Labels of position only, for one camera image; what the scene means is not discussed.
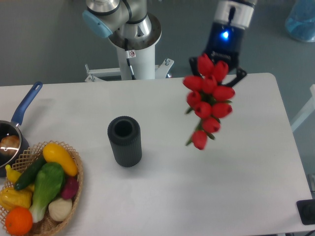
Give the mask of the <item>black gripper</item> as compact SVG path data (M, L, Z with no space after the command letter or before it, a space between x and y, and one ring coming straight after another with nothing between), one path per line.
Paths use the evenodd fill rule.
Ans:
M247 72L239 67L239 55L244 35L245 29L218 22L212 24L204 53L214 64L224 61L228 65L228 69L223 68L221 70L221 74L224 77L220 82L220 86L234 87L247 76ZM190 57L189 65L193 76L202 78L198 70L198 59L199 57ZM222 82L230 70L236 71L235 78L227 84L223 84Z

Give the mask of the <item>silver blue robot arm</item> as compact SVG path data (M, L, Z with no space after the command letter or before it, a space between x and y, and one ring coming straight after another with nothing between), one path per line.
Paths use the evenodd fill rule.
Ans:
M214 63L227 63L236 77L232 87L246 77L239 66L239 54L245 30L254 12L254 0L220 0L204 52ZM147 11L145 0L88 0L82 14L89 29L108 38L117 50L118 68L87 69L87 82L102 77L120 76L122 80L150 80L169 77L174 61L166 58L157 65L155 46L161 37L159 20Z

